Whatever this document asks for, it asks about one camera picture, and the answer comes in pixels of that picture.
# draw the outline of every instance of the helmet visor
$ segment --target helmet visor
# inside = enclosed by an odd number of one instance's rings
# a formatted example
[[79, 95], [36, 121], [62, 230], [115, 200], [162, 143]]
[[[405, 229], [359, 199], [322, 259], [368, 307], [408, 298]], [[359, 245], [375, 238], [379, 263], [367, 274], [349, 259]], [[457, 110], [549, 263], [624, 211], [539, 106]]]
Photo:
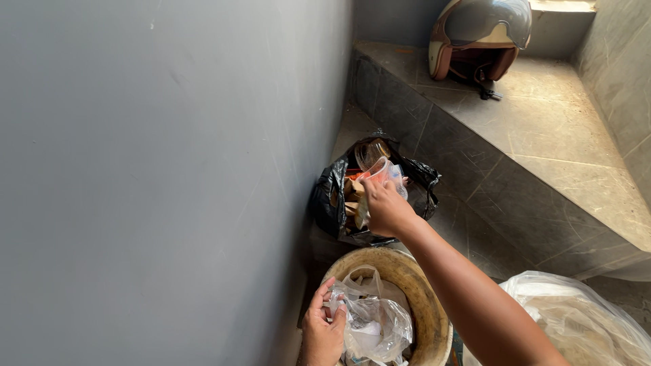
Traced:
[[453, 46], [464, 46], [490, 35], [498, 24], [525, 49], [531, 33], [529, 0], [461, 0], [445, 21], [445, 34]]

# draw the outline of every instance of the motorcycle helmet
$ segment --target motorcycle helmet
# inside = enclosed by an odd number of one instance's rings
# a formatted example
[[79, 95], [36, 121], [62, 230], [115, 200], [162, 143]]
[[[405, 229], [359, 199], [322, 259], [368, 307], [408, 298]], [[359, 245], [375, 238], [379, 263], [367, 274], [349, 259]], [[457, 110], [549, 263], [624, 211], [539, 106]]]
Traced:
[[530, 35], [528, 0], [452, 0], [432, 28], [430, 76], [442, 80], [450, 72], [469, 83], [497, 81]]

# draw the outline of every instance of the black garbage bag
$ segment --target black garbage bag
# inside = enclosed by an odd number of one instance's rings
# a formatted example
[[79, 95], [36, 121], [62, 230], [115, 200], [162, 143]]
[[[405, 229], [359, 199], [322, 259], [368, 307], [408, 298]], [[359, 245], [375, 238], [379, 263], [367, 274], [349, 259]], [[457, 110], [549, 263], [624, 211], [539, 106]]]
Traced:
[[[432, 193], [434, 186], [441, 178], [436, 169], [399, 155], [400, 143], [391, 139], [381, 129], [364, 139], [358, 140], [339, 159], [324, 169], [316, 183], [316, 187], [312, 191], [309, 205], [316, 224], [323, 231], [337, 240], [357, 246], [380, 247], [398, 241], [396, 238], [375, 235], [369, 230], [360, 231], [354, 229], [348, 233], [344, 226], [346, 224], [346, 208], [344, 206], [344, 176], [346, 170], [358, 168], [355, 159], [355, 146], [361, 143], [369, 143], [377, 138], [383, 139], [384, 143], [389, 147], [391, 151], [389, 160], [394, 164], [400, 164], [404, 176], [413, 181], [407, 186], [407, 192], [409, 196], [408, 202], [416, 211], [416, 214], [427, 220], [432, 217], [434, 208], [439, 203], [439, 200]], [[337, 195], [337, 206], [330, 203], [333, 194]]]

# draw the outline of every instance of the hand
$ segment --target hand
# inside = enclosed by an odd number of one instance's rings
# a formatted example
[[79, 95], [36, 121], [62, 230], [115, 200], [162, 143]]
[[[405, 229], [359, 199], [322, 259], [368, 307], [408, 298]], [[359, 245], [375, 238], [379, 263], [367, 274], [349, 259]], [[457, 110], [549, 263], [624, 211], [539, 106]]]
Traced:
[[[328, 288], [334, 283], [335, 278], [331, 277], [321, 284], [303, 317], [304, 366], [335, 366], [344, 349], [346, 306], [340, 305], [334, 317], [330, 308], [323, 306], [330, 300], [332, 292]], [[332, 324], [328, 324], [326, 317], [333, 319]]]
[[373, 234], [398, 238], [409, 223], [420, 218], [390, 180], [384, 185], [366, 179], [361, 183], [368, 202], [368, 229]]

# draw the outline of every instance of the bucket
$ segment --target bucket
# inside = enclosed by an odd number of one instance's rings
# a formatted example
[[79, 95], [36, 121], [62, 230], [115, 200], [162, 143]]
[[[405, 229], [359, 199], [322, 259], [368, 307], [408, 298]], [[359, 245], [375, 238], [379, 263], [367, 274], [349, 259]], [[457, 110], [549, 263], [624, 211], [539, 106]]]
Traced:
[[[413, 315], [415, 345], [409, 366], [443, 366], [452, 347], [452, 324], [434, 294], [421, 267], [407, 253], [389, 247], [366, 247], [354, 250], [335, 262], [323, 281], [335, 276], [343, 280], [362, 264], [378, 269], [380, 277], [392, 282], [405, 293]], [[355, 271], [351, 278], [372, 277], [371, 270]], [[337, 366], [344, 366], [341, 361]]]

